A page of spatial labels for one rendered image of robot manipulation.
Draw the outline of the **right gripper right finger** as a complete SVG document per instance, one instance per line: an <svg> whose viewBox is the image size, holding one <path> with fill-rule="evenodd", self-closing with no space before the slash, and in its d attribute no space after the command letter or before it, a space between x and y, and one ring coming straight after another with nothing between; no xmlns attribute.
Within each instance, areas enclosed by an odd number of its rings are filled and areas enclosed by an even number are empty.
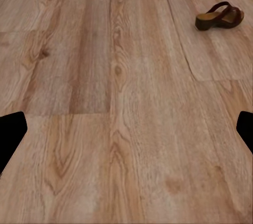
<svg viewBox="0 0 253 224"><path fill-rule="evenodd" d="M253 113L241 111L236 130L253 154Z"/></svg>

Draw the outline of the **sandal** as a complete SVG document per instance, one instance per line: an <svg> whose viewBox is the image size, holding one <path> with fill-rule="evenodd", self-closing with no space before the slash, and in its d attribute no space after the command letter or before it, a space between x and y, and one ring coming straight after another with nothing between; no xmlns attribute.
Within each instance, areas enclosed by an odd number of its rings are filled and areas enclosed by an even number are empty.
<svg viewBox="0 0 253 224"><path fill-rule="evenodd" d="M215 12L220 6L228 5L222 12ZM244 18L244 11L238 7L232 7L229 2L215 4L207 13L196 16L195 27L199 31L206 31L214 25L225 28L233 28L241 23Z"/></svg>

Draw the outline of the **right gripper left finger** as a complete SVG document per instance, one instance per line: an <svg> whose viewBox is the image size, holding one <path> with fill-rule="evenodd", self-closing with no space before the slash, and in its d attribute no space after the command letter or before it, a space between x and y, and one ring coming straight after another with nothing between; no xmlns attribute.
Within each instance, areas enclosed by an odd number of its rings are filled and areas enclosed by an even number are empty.
<svg viewBox="0 0 253 224"><path fill-rule="evenodd" d="M23 111L0 117L0 174L27 132Z"/></svg>

